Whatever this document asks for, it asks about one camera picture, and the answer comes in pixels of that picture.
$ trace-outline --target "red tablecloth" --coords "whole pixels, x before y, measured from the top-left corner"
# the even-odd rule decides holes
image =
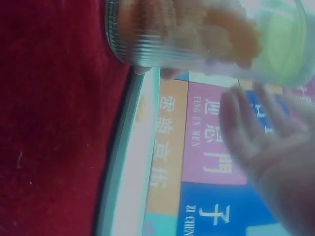
[[[105,0],[0,0],[0,236],[87,236],[128,66]]]

